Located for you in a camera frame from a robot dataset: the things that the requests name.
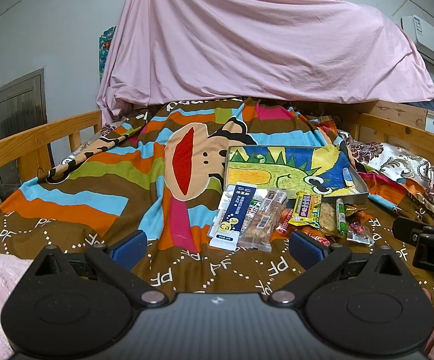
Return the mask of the wooden bed rail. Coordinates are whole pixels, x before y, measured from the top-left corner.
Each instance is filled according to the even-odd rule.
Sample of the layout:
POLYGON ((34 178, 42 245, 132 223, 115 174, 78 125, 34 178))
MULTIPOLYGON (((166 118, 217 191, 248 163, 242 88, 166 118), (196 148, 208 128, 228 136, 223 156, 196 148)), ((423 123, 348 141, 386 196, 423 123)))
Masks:
POLYGON ((406 141, 434 155, 434 133, 369 113, 349 114, 352 125, 370 128, 391 137, 406 141))
MULTIPOLYGON (((95 133, 101 128, 99 110, 82 115, 33 127, 24 132, 0 140, 0 167, 16 160, 18 172, 23 180, 30 180, 39 172, 46 173, 52 168, 48 144, 61 138, 69 140, 70 149, 75 150, 81 144, 80 132, 92 127, 95 133)), ((71 223, 81 223, 104 235, 117 218, 115 214, 105 214, 88 205, 67 205, 44 202, 37 198, 19 199, 15 208, 23 217, 66 219, 71 223)))

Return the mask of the gold foil snack packet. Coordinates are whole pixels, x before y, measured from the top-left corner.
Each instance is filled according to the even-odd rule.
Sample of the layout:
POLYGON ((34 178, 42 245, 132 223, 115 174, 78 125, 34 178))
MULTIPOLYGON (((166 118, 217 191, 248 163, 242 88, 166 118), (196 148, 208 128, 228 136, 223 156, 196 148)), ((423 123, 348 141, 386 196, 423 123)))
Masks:
POLYGON ((365 210, 365 208, 360 205, 345 204, 344 207, 346 217, 351 217, 352 215, 365 210))

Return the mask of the rice crisp cake packet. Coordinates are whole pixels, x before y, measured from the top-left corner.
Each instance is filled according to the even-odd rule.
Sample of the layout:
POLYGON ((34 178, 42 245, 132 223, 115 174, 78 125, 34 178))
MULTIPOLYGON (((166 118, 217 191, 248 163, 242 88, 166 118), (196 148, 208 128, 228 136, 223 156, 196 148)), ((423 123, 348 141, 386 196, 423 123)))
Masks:
POLYGON ((338 236, 337 232, 337 212, 334 205, 322 202, 319 213, 320 230, 326 236, 338 236))

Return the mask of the wooden bed rail left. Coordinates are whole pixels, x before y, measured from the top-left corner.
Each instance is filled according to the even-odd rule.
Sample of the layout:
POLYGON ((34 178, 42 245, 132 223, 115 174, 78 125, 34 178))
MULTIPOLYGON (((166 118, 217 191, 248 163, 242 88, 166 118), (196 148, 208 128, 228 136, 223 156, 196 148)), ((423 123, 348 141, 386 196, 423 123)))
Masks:
MULTIPOLYGON (((48 144, 61 138, 69 140, 70 149, 75 150, 81 144, 80 132, 92 127, 95 133, 101 128, 99 110, 82 115, 33 127, 24 132, 0 140, 0 167, 16 160, 18 172, 23 180, 30 180, 39 172, 46 173, 52 168, 48 144)), ((15 208, 23 217, 66 219, 71 223, 81 223, 104 235, 117 218, 115 214, 105 214, 88 205, 67 205, 44 202, 37 198, 19 199, 15 208)))

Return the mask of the green stick snack packet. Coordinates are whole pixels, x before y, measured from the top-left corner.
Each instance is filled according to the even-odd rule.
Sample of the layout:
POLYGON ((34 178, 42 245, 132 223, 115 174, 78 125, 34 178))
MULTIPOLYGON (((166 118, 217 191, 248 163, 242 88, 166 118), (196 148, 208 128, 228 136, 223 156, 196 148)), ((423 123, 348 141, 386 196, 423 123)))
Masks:
POLYGON ((346 237, 348 229, 345 216, 345 204, 341 198, 337 198, 336 200, 336 221, 339 236, 346 237))

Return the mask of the small red candy packet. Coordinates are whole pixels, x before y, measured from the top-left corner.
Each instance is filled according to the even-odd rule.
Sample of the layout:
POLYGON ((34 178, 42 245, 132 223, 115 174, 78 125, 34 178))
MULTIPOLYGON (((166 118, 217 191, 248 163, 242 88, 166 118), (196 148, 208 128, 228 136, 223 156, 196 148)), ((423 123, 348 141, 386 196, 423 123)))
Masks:
POLYGON ((366 246, 373 246, 375 243, 370 230, 357 220, 347 223, 347 240, 366 246))

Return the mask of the white air conditioner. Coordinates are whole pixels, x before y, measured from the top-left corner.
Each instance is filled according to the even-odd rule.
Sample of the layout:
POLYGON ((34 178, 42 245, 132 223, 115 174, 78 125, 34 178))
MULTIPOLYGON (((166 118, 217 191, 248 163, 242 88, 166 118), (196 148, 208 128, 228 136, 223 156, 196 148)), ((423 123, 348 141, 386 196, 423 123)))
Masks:
POLYGON ((416 15, 403 16, 401 26, 418 51, 434 61, 434 27, 416 15))

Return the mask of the yellow purple snack packet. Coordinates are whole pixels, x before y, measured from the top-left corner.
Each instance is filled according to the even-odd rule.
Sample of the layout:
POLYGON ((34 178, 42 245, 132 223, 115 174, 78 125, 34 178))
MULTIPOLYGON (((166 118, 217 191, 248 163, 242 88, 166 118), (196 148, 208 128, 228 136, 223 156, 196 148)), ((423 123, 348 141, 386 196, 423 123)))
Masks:
POLYGON ((298 193, 289 223, 296 227, 320 228, 319 217, 322 197, 314 193, 298 193))

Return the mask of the blue calcium tablet box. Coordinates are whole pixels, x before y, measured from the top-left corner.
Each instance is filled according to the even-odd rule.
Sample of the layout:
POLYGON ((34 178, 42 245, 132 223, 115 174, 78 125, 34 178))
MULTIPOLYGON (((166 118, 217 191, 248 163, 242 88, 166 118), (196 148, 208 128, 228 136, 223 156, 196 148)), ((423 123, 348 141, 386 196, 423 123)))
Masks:
POLYGON ((253 184, 230 184, 223 192, 208 237, 210 247, 235 251, 244 219, 257 191, 253 184))

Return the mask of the metal tray with dinosaur drawing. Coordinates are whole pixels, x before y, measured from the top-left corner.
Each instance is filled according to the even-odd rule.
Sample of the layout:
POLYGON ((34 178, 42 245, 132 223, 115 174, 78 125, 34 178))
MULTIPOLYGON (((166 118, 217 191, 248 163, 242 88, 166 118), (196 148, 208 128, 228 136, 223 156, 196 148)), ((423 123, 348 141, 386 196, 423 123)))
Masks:
POLYGON ((363 204, 368 187, 347 155, 334 145, 322 147, 243 145, 227 151, 224 185, 246 183, 261 189, 340 197, 363 204))

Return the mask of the floral satin pillow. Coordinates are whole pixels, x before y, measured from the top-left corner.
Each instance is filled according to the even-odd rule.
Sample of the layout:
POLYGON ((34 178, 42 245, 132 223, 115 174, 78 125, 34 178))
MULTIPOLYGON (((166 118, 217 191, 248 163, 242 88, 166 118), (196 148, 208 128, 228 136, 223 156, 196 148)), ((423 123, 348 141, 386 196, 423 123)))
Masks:
POLYGON ((377 172, 402 185, 434 211, 434 165, 428 159, 388 143, 357 141, 343 130, 338 134, 360 169, 377 172))

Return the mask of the colourful monkey blanket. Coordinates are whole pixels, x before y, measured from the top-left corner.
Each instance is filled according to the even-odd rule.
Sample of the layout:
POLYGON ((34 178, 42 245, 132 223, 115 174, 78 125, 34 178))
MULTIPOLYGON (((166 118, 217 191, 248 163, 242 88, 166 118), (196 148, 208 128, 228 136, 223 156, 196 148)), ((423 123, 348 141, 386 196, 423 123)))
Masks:
MULTIPOLYGON (((227 149, 238 144, 347 149, 337 122, 310 118, 294 105, 248 98, 171 102, 141 111, 118 127, 107 145, 57 182, 31 180, 0 206, 0 254, 33 259, 43 247, 65 253, 112 245, 135 230, 147 252, 134 272, 165 293, 259 292, 265 296, 300 275, 286 236, 271 237, 271 252, 210 247, 208 233, 223 193, 227 149), (19 199, 60 206, 87 205, 116 219, 104 235, 66 219, 23 217, 19 199)), ((371 197, 358 218, 378 245, 390 245, 408 263, 412 247, 396 240, 393 219, 404 215, 434 224, 434 211, 402 185, 377 172, 363 180, 371 197)))

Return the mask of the brown nut bar packet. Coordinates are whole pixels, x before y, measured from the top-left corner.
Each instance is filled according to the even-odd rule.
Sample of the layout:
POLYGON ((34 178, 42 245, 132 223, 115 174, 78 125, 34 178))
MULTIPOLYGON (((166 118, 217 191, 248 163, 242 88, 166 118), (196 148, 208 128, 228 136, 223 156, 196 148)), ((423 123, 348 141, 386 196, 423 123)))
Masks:
POLYGON ((271 235, 287 200, 283 189, 257 189, 244 218, 239 247, 271 252, 271 235))

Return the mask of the wooden bed rail right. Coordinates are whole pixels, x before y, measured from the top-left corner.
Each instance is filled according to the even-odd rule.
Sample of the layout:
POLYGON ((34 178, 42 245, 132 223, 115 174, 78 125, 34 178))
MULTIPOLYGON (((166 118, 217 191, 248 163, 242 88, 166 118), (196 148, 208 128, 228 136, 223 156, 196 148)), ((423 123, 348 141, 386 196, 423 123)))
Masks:
POLYGON ((391 137, 406 141, 434 155, 434 133, 369 113, 349 114, 352 125, 370 128, 391 137))

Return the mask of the orange pickled snack pouch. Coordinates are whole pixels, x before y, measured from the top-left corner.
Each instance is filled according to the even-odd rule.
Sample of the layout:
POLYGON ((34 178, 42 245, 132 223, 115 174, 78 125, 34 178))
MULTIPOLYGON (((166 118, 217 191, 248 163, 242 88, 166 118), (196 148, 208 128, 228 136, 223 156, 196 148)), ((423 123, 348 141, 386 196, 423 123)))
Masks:
POLYGON ((288 236, 289 233, 292 231, 292 228, 289 225, 289 221, 290 219, 292 219, 292 213, 293 213, 292 208, 285 208, 282 211, 279 222, 275 227, 275 231, 282 236, 288 236))

